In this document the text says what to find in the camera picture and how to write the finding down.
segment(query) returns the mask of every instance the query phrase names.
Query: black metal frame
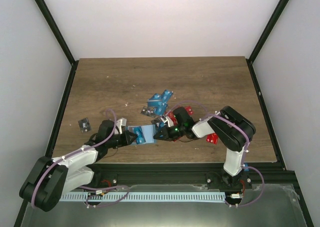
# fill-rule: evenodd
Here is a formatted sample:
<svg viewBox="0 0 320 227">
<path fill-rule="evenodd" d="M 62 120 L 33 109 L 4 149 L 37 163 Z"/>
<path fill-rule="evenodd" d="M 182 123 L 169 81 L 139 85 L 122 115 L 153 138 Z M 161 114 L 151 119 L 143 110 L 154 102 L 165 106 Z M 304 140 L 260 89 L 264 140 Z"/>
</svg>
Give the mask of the black metal frame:
<svg viewBox="0 0 320 227">
<path fill-rule="evenodd" d="M 277 4 L 270 20 L 268 21 L 261 37 L 259 38 L 252 54 L 247 59 L 247 66 L 251 74 L 252 82 L 261 106 L 261 110 L 264 116 L 264 120 L 270 135 L 271 143 L 276 155 L 277 162 L 259 162 L 259 163 L 248 163 L 249 166 L 256 167 L 261 171 L 265 182 L 267 184 L 292 184 L 295 192 L 300 196 L 299 204 L 301 206 L 307 226 L 314 226 L 306 206 L 304 197 L 300 190 L 299 183 L 294 171 L 286 170 L 286 165 L 279 148 L 279 144 L 273 129 L 268 110 L 261 94 L 258 80 L 253 68 L 253 62 L 257 58 L 260 50 L 266 42 L 269 34 L 283 12 L 285 6 L 289 0 L 280 0 Z M 45 155 L 51 157 L 57 141 L 59 129 L 62 123 L 63 115 L 66 109 L 67 101 L 69 98 L 70 90 L 75 78 L 78 62 L 75 61 L 71 54 L 67 43 L 65 42 L 54 18 L 52 17 L 44 0 L 35 0 L 39 9 L 41 10 L 44 18 L 50 26 L 54 36 L 60 44 L 65 56 L 71 64 L 71 71 L 67 80 L 67 84 L 62 96 L 61 104 L 58 110 L 56 120 L 54 122 L 52 134 L 49 140 L 49 144 Z M 117 184 L 127 185 L 152 185 L 152 184 L 204 184 L 207 183 L 207 177 L 209 172 L 220 172 L 223 168 L 222 163 L 167 163 L 167 164 L 99 164 L 102 175 L 116 179 Z M 261 183 L 260 176 L 252 171 L 246 173 L 252 184 Z M 26 211 L 27 202 L 24 200 L 20 211 L 18 213 L 15 227 L 20 227 Z"/>
</svg>

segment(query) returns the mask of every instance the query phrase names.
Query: blue block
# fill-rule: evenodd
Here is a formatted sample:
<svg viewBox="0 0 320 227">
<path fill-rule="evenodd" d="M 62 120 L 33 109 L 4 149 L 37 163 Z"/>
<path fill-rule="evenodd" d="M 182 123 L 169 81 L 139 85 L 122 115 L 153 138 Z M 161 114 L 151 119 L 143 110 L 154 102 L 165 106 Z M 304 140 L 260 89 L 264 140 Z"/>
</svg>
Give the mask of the blue block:
<svg viewBox="0 0 320 227">
<path fill-rule="evenodd" d="M 148 99 L 147 106 L 148 107 L 159 107 L 162 106 L 163 102 L 162 99 Z"/>
<path fill-rule="evenodd" d="M 167 103 L 170 100 L 170 98 L 171 98 L 171 96 L 173 94 L 174 93 L 172 91 L 166 89 L 161 95 L 162 96 L 162 102 L 163 103 Z"/>
<path fill-rule="evenodd" d="M 139 145 L 139 144 L 144 144 L 146 142 L 145 138 L 144 138 L 144 135 L 142 134 L 142 128 L 137 126 L 137 127 L 133 127 L 133 132 L 138 136 L 136 138 L 136 144 Z"/>
<path fill-rule="evenodd" d="M 160 100 L 161 98 L 161 94 L 155 93 L 149 100 Z"/>
<path fill-rule="evenodd" d="M 133 142 L 131 145 L 145 145 L 153 144 L 156 142 L 154 135 L 156 134 L 156 126 L 154 124 L 142 125 L 142 126 L 126 126 L 125 129 L 132 133 L 136 133 L 134 128 L 139 128 L 138 131 L 142 131 L 142 137 L 145 140 L 144 143 Z"/>
<path fill-rule="evenodd" d="M 155 109 L 154 113 L 158 116 L 163 116 L 164 113 L 166 112 L 168 105 L 165 103 L 163 106 L 159 106 Z"/>
<path fill-rule="evenodd" d="M 248 164 L 247 164 L 247 163 L 244 163 L 244 166 L 247 167 Z M 248 168 L 245 168 L 244 171 L 249 171 L 249 169 L 248 169 Z"/>
</svg>

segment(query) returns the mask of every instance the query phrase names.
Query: red object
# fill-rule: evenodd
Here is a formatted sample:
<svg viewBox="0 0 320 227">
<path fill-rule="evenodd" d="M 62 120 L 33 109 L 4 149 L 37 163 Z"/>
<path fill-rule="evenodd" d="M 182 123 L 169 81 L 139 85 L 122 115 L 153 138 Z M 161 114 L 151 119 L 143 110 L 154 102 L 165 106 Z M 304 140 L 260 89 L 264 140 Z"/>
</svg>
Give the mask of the red object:
<svg viewBox="0 0 320 227">
<path fill-rule="evenodd" d="M 111 182 L 109 180 L 107 180 L 107 179 L 102 180 L 101 183 L 107 183 L 108 187 L 111 187 Z"/>
<path fill-rule="evenodd" d="M 206 141 L 215 145 L 218 143 L 218 139 L 219 137 L 216 133 L 211 133 L 206 136 Z"/>
<path fill-rule="evenodd" d="M 188 105 L 188 106 L 186 106 L 184 108 L 188 112 L 189 115 L 192 115 L 194 113 L 194 111 L 192 110 L 191 106 Z"/>
<path fill-rule="evenodd" d="M 178 124 L 178 121 L 172 111 L 170 111 L 167 116 L 172 120 L 174 126 Z"/>
</svg>

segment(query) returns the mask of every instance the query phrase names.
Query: wood grain surface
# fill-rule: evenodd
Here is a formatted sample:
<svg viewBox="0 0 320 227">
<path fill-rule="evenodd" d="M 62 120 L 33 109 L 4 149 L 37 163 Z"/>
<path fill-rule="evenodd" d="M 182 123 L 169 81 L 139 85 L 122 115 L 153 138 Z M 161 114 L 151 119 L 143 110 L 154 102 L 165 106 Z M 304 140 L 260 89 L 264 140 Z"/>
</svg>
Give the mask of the wood grain surface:
<svg viewBox="0 0 320 227">
<path fill-rule="evenodd" d="M 256 134 L 249 146 L 248 162 L 274 162 L 276 156 L 254 85 L 244 57 L 165 57 L 81 59 L 63 116 L 53 156 L 65 155 L 81 147 L 98 131 L 112 108 L 127 125 L 149 125 L 152 118 L 140 114 L 147 99 L 165 89 L 174 91 L 169 108 L 194 100 L 210 113 L 229 105 L 250 120 Z M 205 111 L 190 103 L 196 120 Z M 88 118 L 92 130 L 80 131 L 78 121 Z M 100 162 L 109 163 L 204 163 L 224 162 L 226 147 L 205 138 L 184 142 L 157 141 L 109 150 Z"/>
</svg>

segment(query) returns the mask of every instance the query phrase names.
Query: blue toy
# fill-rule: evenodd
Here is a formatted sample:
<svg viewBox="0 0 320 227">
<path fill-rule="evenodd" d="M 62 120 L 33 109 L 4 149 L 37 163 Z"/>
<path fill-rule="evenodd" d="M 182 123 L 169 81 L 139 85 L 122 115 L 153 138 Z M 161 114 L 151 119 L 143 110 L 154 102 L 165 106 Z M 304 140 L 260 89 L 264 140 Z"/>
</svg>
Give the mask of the blue toy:
<svg viewBox="0 0 320 227">
<path fill-rule="evenodd" d="M 132 128 L 133 132 L 138 136 L 136 138 L 136 144 L 144 144 L 146 142 L 146 139 L 144 138 L 144 135 L 142 134 L 142 128 L 140 126 L 133 127 Z"/>
<path fill-rule="evenodd" d="M 154 113 L 158 116 L 162 116 L 168 107 L 167 102 L 170 100 L 173 95 L 173 91 L 166 89 L 162 94 L 155 93 L 147 101 L 148 107 L 155 107 Z"/>
</svg>

